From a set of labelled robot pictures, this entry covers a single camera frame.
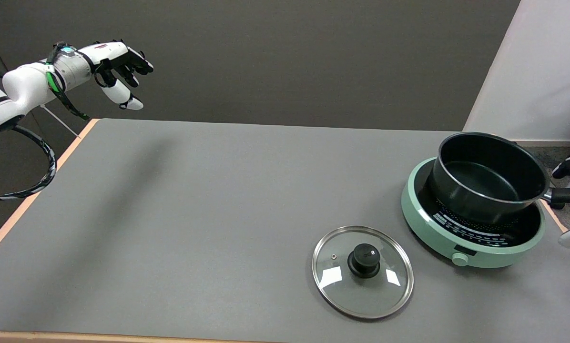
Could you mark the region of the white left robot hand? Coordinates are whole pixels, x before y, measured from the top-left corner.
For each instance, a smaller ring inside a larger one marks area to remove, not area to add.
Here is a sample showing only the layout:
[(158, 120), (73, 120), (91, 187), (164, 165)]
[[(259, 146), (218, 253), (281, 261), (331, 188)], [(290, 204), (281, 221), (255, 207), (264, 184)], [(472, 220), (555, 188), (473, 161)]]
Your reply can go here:
[(142, 51), (136, 51), (123, 41), (97, 43), (91, 46), (89, 56), (96, 67), (95, 82), (104, 95), (120, 109), (138, 111), (144, 105), (135, 96), (130, 87), (139, 86), (136, 74), (147, 75), (154, 72), (154, 67)]

